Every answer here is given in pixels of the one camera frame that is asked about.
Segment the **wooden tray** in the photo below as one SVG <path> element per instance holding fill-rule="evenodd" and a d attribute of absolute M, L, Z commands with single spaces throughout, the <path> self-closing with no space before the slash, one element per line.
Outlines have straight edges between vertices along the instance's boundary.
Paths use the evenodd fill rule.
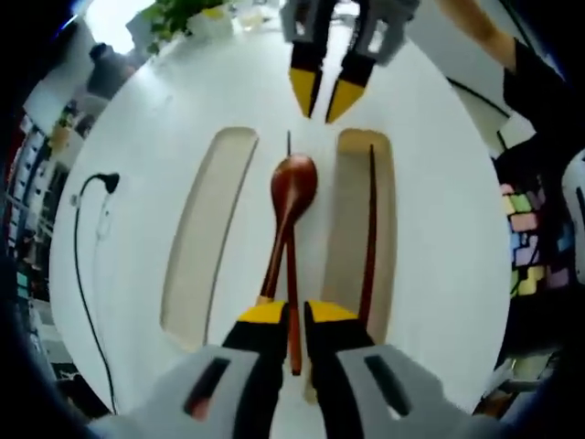
<path fill-rule="evenodd" d="M 333 220 L 324 274 L 324 301 L 359 309 L 366 264 L 369 148 L 374 146 L 378 188 L 376 269 L 367 332 L 384 343 L 396 265 L 396 195 L 389 139 L 381 133 L 344 130 L 337 139 Z"/>
<path fill-rule="evenodd" d="M 166 271 L 161 327 L 181 348 L 207 340 L 209 308 L 239 192 L 258 143 L 250 128 L 218 132 L 201 162 Z"/>

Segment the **green leaves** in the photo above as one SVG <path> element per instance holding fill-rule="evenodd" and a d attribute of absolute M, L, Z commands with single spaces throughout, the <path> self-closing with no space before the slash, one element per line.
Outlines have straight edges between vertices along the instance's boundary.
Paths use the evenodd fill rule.
<path fill-rule="evenodd" d="M 156 37 L 147 50 L 157 54 L 161 41 L 170 41 L 179 32 L 191 34 L 187 29 L 189 18 L 203 9 L 223 5 L 225 0 L 156 0 L 141 14 L 151 22 L 151 32 Z"/>

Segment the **white tabletop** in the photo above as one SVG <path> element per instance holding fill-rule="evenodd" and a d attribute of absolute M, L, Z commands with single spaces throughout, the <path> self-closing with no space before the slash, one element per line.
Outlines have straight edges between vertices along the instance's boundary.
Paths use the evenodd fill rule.
<path fill-rule="evenodd" d="M 374 70 L 361 101 L 325 125 L 346 29 L 333 28 L 330 41 L 311 120 L 302 117 L 288 80 L 291 47 L 272 32 L 203 48 L 178 45 L 140 69 L 95 124 L 58 207 L 50 294 L 67 349 L 106 404 L 107 381 L 73 269 L 69 198 L 94 172 L 122 176 L 105 207 L 99 183 L 86 191 L 80 271 L 118 408 L 127 411 L 186 354 L 159 325 L 166 266 L 200 161 L 215 133 L 231 125 L 255 129 L 260 142 L 229 231 L 209 341 L 221 343 L 260 290 L 274 231 L 269 182 L 287 130 L 293 151 L 310 155 L 319 172 L 317 199 L 296 232 L 301 300 L 321 292 L 335 139 L 347 127 L 378 130 L 392 143 L 397 179 L 388 342 L 435 373 L 451 401 L 468 411 L 478 402 L 502 342 L 510 285 L 507 226 L 485 145 L 446 79 L 411 42 Z M 278 437 L 322 428 L 318 411 L 303 402 L 303 384 L 287 374 L 279 407 L 289 411 L 277 409 Z"/>

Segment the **person's arm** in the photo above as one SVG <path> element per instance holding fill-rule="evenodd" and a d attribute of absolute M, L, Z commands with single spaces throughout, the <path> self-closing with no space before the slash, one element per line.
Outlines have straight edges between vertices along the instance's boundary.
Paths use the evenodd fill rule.
<path fill-rule="evenodd" d="M 583 135 L 578 97 L 537 54 L 498 28 L 476 0 L 436 1 L 466 36 L 505 67 L 505 103 L 539 133 L 557 139 Z"/>
<path fill-rule="evenodd" d="M 475 0 L 436 0 L 461 31 L 506 69 L 516 71 L 514 37 L 499 29 Z"/>

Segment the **wooden chopstick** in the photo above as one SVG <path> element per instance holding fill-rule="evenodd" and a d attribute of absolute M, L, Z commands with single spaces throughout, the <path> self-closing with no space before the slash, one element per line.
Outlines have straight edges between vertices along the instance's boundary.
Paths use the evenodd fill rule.
<path fill-rule="evenodd" d="M 286 153 L 291 156 L 291 132 L 287 132 Z M 294 245 L 294 226 L 286 242 L 286 272 L 289 296 L 289 347 L 291 350 L 291 370 L 300 375 L 303 367 L 301 351 L 301 322 L 299 317 L 299 297 L 296 284 L 296 249 Z"/>
<path fill-rule="evenodd" d="M 376 186 L 376 160 L 374 146 L 369 147 L 369 226 L 367 230 L 366 266 L 364 268 L 364 282 L 362 295 L 359 301 L 358 318 L 367 326 L 369 308 L 372 304 L 372 290 L 374 287 L 374 271 L 376 270 L 376 235 L 378 224 L 378 190 Z"/>

